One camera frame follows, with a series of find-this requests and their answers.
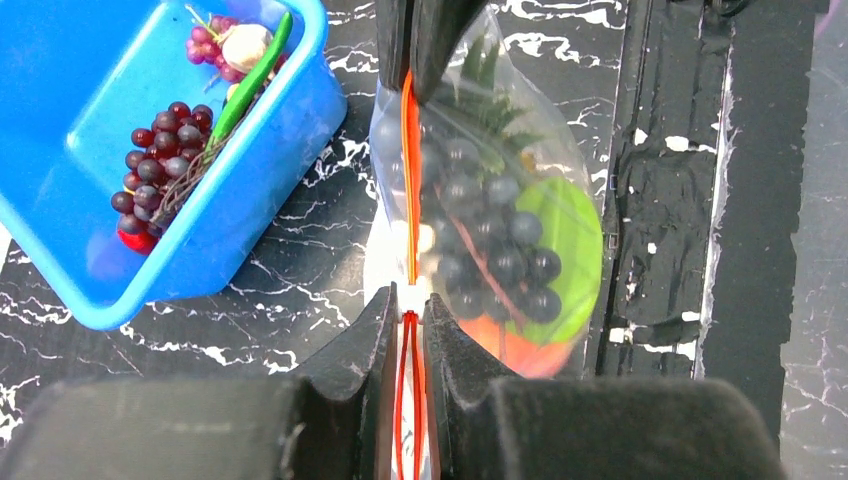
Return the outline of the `black grape bunch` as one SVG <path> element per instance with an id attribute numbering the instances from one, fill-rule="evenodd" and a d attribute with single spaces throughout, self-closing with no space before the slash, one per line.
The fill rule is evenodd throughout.
<path id="1" fill-rule="evenodd" d="M 478 148 L 447 127 L 423 127 L 421 154 L 421 226 L 431 234 L 424 256 L 453 316 L 554 321 L 561 300 L 549 283 L 561 260 L 539 245 L 539 217 L 515 206 L 536 175 L 521 182 L 483 171 Z"/>

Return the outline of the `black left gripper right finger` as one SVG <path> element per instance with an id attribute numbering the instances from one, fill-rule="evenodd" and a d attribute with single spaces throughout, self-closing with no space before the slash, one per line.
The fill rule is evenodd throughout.
<path id="1" fill-rule="evenodd" d="M 781 479 L 759 412 L 721 380 L 529 379 L 423 314 L 435 479 Z"/>

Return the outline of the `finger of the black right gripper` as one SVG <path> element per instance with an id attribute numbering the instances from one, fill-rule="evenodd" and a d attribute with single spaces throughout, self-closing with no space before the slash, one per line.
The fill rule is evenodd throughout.
<path id="1" fill-rule="evenodd" d="M 433 96 L 458 42 L 487 4 L 486 0 L 415 2 L 410 70 L 418 103 L 427 103 Z"/>
<path id="2" fill-rule="evenodd" d="M 401 90 L 409 70 L 412 0 L 377 0 L 375 14 L 380 83 Z"/>

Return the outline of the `clear zip top bag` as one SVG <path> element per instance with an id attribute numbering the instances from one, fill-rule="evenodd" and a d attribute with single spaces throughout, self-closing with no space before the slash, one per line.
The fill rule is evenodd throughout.
<path id="1" fill-rule="evenodd" d="M 526 378 L 578 373 L 602 271 L 584 157 L 485 1 L 380 1 L 374 257 L 399 288 L 396 475 L 429 473 L 424 305 Z"/>

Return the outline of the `toy peach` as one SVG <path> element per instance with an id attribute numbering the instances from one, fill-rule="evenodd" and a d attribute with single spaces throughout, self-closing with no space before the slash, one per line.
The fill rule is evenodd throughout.
<path id="1" fill-rule="evenodd" d="M 506 330 L 488 316 L 458 320 L 459 327 L 506 367 L 526 378 L 551 378 L 569 361 L 575 340 L 535 344 Z"/>

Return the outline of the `green toy starfruit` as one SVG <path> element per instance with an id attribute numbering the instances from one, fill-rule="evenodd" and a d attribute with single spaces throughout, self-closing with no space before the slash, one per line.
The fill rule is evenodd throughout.
<path id="1" fill-rule="evenodd" d="M 570 341 L 589 322 L 601 283 L 603 240 L 593 199 L 563 177 L 548 177 L 528 186 L 515 206 L 539 217 L 539 245 L 561 260 L 560 275 L 549 283 L 560 297 L 561 311 L 547 324 L 527 321 L 519 327 L 511 321 L 507 330 L 538 345 Z"/>

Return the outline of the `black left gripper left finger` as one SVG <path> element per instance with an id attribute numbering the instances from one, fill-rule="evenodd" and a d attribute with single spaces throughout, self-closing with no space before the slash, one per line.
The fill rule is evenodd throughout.
<path id="1" fill-rule="evenodd" d="M 5 479 L 387 479 L 397 288 L 295 370 L 65 381 L 42 392 Z"/>

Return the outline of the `toy pineapple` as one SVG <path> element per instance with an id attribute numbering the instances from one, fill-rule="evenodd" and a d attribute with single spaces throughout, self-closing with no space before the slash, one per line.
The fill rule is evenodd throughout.
<path id="1" fill-rule="evenodd" d="M 516 102 L 510 87 L 496 84 L 500 44 L 478 35 L 471 42 L 457 76 L 441 82 L 428 106 L 459 138 L 479 151 L 479 168 L 491 174 L 512 174 L 525 182 L 533 176 L 535 159 L 528 149 L 544 137 L 512 124 L 531 109 Z"/>

